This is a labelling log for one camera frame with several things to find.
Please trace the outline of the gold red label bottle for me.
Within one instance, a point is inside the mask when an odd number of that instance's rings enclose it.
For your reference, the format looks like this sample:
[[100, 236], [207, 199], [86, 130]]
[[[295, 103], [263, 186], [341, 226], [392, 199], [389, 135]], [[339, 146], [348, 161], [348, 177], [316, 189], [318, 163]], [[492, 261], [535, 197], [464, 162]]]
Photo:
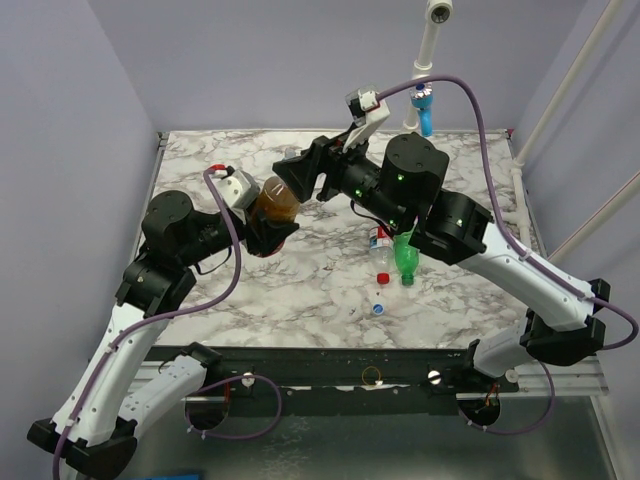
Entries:
[[272, 221], [295, 222], [299, 207], [299, 201], [286, 184], [278, 176], [272, 176], [265, 181], [251, 215], [264, 212], [267, 219]]

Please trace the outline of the white blue Pocari cap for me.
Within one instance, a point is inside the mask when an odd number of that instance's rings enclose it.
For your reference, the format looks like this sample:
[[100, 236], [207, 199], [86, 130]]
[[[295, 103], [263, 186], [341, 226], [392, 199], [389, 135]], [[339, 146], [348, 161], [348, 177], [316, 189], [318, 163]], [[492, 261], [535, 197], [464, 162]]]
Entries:
[[372, 307], [372, 312], [376, 316], [380, 316], [384, 313], [385, 309], [382, 304], [374, 304]]

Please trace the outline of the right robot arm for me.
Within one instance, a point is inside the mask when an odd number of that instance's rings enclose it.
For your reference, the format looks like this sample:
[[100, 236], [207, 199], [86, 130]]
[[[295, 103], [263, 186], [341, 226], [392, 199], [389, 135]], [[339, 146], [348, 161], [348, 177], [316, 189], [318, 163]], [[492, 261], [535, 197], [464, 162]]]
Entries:
[[478, 274], [527, 307], [517, 325], [469, 345], [459, 370], [467, 389], [483, 391], [532, 360], [570, 366], [602, 349], [606, 327], [595, 303], [608, 297], [606, 282], [574, 279], [522, 243], [509, 243], [488, 209], [444, 189], [449, 157], [418, 134], [393, 137], [380, 165], [365, 145], [345, 149], [344, 139], [318, 137], [273, 171], [300, 202], [344, 194], [396, 236], [409, 233], [421, 254]]

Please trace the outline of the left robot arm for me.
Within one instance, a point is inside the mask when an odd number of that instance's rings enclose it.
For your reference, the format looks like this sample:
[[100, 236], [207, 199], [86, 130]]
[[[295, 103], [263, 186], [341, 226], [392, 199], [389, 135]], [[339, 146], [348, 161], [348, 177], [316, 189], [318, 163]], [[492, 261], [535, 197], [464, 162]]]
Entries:
[[150, 201], [145, 241], [123, 274], [93, 358], [58, 412], [29, 429], [28, 440], [53, 456], [53, 478], [60, 478], [61, 465], [93, 479], [117, 478], [164, 414], [190, 393], [209, 395], [220, 387], [219, 354], [193, 344], [146, 386], [129, 391], [159, 335], [183, 314], [180, 305], [196, 284], [194, 266], [226, 248], [239, 255], [242, 241], [250, 253], [270, 255], [298, 227], [263, 213], [246, 224], [228, 208], [199, 212], [176, 190]]

